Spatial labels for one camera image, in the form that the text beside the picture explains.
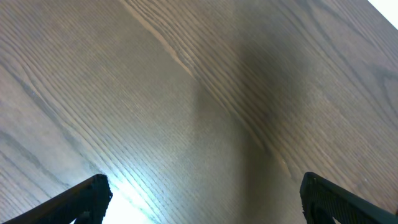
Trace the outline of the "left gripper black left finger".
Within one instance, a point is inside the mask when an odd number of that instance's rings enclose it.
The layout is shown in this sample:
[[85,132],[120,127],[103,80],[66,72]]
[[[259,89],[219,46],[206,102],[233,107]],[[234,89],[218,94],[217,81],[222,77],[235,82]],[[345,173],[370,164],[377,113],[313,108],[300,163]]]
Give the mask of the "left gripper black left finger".
[[112,197],[107,176],[96,174],[4,224],[102,224]]

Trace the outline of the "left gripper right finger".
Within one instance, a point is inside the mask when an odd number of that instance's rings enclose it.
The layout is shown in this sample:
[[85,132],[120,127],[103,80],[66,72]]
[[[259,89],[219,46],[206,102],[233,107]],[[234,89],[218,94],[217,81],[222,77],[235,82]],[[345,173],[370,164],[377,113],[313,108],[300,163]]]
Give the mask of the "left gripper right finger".
[[397,215],[369,203],[314,172],[304,174],[300,198],[308,224],[397,224]]

